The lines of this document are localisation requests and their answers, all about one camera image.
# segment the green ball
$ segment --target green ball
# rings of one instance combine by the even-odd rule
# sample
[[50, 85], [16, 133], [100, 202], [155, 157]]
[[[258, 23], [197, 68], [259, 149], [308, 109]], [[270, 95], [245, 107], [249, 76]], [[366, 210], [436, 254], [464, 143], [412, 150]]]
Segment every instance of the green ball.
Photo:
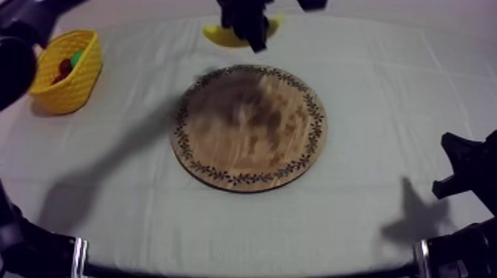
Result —
[[79, 58], [81, 58], [81, 55], [83, 54], [83, 51], [78, 51], [74, 53], [74, 55], [71, 57], [71, 66], [74, 69], [76, 67], [76, 64], [79, 61]]

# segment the woven plastic basket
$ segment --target woven plastic basket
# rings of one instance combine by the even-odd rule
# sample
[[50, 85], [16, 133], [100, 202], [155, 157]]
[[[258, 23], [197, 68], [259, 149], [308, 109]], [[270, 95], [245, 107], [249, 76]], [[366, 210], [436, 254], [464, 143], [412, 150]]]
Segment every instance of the woven plastic basket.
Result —
[[[72, 72], [57, 84], [58, 65], [65, 58], [83, 51]], [[38, 71], [29, 94], [48, 112], [67, 114], [80, 109], [88, 100], [102, 68], [100, 43], [93, 30], [76, 30], [50, 42], [38, 58]]]

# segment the yellow basket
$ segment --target yellow basket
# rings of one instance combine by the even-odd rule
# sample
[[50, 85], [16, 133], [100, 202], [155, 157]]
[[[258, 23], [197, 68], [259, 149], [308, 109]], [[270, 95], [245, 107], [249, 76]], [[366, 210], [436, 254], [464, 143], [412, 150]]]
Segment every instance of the yellow basket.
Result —
[[[57, 84], [58, 65], [65, 58], [83, 51], [72, 72]], [[29, 94], [48, 112], [67, 114], [80, 109], [88, 100], [102, 68], [100, 43], [93, 30], [76, 30], [50, 42], [38, 58], [38, 71]]]

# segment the round wooden board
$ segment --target round wooden board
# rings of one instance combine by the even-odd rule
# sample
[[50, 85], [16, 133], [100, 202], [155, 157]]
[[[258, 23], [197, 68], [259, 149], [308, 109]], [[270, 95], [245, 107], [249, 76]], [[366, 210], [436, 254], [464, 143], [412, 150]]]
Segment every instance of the round wooden board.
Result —
[[203, 182], [258, 192], [309, 169], [326, 130], [321, 101], [299, 78], [273, 67], [237, 65], [188, 88], [171, 142], [181, 164]]

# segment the white table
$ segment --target white table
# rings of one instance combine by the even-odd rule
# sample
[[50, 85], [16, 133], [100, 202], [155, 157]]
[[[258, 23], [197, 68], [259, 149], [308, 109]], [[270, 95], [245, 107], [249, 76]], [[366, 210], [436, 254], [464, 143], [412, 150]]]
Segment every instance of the white table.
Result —
[[[497, 48], [371, 21], [288, 16], [255, 55], [207, 41], [201, 27], [218, 20], [99, 30], [104, 68], [83, 109], [43, 118], [29, 99], [17, 104], [0, 176], [29, 219], [88, 239], [93, 262], [262, 277], [402, 264], [417, 240], [490, 217], [472, 194], [435, 200], [431, 183], [451, 174], [443, 133], [483, 140], [497, 129]], [[165, 115], [174, 100], [199, 75], [232, 64], [292, 72], [325, 106], [319, 160], [281, 189], [218, 191], [172, 153]]]

